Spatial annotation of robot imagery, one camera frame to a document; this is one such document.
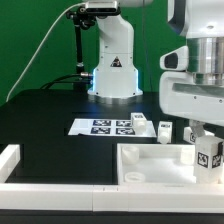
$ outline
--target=black cable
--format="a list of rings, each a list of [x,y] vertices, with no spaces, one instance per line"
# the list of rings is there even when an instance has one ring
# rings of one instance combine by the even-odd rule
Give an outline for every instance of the black cable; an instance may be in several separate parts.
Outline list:
[[[149,52],[148,52],[148,45],[147,45],[147,42],[146,42],[146,29],[145,29],[145,26],[146,26],[146,16],[145,16],[145,0],[143,0],[143,9],[142,9],[142,36],[143,36],[143,45],[144,45],[144,49],[145,49],[145,58],[146,58],[146,69],[147,69],[147,72],[149,74],[149,82],[150,82],[150,89],[151,89],[151,92],[153,92],[153,87],[152,87],[152,73],[150,71],[150,66],[149,66]]]

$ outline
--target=warning label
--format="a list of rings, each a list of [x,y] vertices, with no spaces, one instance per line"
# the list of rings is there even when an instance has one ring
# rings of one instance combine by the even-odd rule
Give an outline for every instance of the warning label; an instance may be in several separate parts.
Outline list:
[[[114,59],[110,67],[122,67],[121,62],[118,57]]]

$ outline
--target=green screen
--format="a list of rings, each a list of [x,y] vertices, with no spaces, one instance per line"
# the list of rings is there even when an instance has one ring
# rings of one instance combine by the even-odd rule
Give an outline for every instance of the green screen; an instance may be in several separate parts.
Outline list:
[[[5,102],[9,90],[19,78],[52,23],[66,8],[76,3],[79,1],[1,1],[0,105]],[[151,5],[146,6],[145,13],[142,8],[122,8],[122,16],[135,29],[134,65],[140,74],[139,87],[143,91],[158,91],[159,79],[163,73],[159,67],[160,56],[185,44],[185,39],[177,36],[166,23],[167,1],[154,0]],[[92,72],[98,64],[97,26],[83,31],[82,40],[85,70]],[[74,26],[72,21],[64,16],[12,96],[25,89],[38,89],[57,77],[74,74],[75,66]]]

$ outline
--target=small white cube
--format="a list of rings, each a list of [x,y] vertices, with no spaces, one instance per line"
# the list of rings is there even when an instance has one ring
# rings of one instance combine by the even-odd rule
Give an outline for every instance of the small white cube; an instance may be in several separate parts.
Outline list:
[[[171,143],[172,139],[172,122],[160,121],[158,127],[158,139],[161,144]]]
[[[146,132],[147,120],[143,113],[131,113],[131,124],[136,134]]]

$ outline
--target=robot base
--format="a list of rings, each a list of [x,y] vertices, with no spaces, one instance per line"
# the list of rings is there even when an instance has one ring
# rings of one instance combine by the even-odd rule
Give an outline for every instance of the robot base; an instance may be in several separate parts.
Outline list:
[[[88,98],[90,101],[94,102],[99,102],[99,103],[104,103],[104,104],[129,104],[129,103],[137,103],[141,102],[142,100],[142,95],[143,92],[141,90],[138,91],[138,94],[132,96],[132,97],[127,97],[127,98],[111,98],[111,97],[102,97],[98,96],[93,92],[91,89],[88,91]]]

